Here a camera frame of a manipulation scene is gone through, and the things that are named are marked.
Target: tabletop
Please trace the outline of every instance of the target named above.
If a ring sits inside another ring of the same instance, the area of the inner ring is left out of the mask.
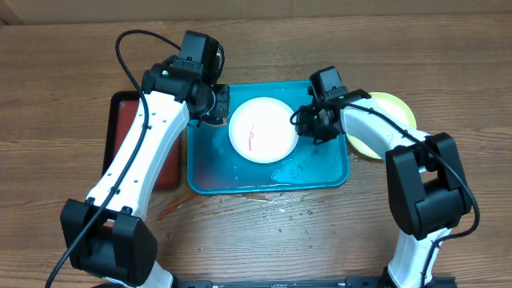
[[[477,232],[443,245],[434,274],[461,287],[512,282],[512,14],[444,14],[0,27],[0,286],[43,286],[64,252],[61,208],[101,177],[110,98],[133,89],[114,42],[135,28],[216,38],[219,82],[307,79],[335,65],[351,90],[399,96],[421,130],[454,137],[482,212]],[[145,35],[121,49],[136,79],[176,53]],[[380,275],[398,237],[385,166],[349,154],[338,188],[234,197],[192,192],[181,157],[179,187],[151,195],[159,263],[183,280]],[[54,287],[100,282],[68,262]]]

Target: red marking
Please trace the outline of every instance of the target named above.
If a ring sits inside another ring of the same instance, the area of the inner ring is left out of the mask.
[[[252,151],[252,150],[253,150],[253,145],[252,145],[252,142],[251,142],[251,140],[252,140],[252,139],[253,139],[253,137],[254,137],[254,132],[253,132],[253,130],[254,130],[254,124],[253,124],[253,127],[252,127],[252,128],[250,128],[250,131],[249,131],[249,151]]]

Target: white plate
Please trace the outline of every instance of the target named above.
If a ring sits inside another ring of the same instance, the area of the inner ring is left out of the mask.
[[[244,158],[272,163],[286,157],[297,145],[294,112],[283,101],[260,97],[240,105],[230,119],[230,140]]]

